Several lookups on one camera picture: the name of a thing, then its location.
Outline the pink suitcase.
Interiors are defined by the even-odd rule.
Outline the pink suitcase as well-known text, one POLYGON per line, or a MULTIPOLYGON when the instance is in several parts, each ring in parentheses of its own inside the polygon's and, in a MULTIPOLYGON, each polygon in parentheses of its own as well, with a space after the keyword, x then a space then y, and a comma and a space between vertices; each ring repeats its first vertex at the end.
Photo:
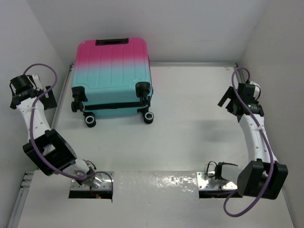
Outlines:
POLYGON ((132 37, 81 42, 71 90, 71 110, 83 113, 87 127, 94 127, 98 117, 138 113, 151 124, 153 87, 146 41, 132 37))

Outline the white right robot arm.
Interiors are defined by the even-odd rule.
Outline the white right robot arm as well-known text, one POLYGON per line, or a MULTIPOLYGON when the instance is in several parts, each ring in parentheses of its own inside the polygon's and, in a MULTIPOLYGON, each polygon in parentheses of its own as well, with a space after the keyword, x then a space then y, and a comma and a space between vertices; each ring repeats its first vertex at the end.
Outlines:
POLYGON ((229 87, 219 102, 226 106, 229 113, 237 117, 242 128, 248 150, 248 165, 241 169, 232 163, 220 162, 215 167, 215 179, 231 181, 237 185, 241 196, 257 197, 270 174, 270 182, 262 195, 264 199, 275 200, 288 175, 288 168, 280 164, 273 153, 269 152, 261 132, 265 132, 264 111, 258 102, 260 87, 253 83, 238 84, 237 91, 229 87))

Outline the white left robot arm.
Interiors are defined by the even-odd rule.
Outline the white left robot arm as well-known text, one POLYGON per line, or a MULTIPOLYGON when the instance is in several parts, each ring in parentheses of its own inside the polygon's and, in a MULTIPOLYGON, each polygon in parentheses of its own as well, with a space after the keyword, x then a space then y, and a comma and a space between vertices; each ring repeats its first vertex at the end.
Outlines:
POLYGON ((57 107, 53 91, 42 87, 38 75, 20 75, 10 81, 11 109, 18 109, 28 129, 28 143, 24 153, 47 176, 55 173, 43 161, 44 157, 55 168, 70 175, 78 184, 88 184, 93 169, 79 160, 71 146, 54 129, 51 129, 44 111, 57 107))

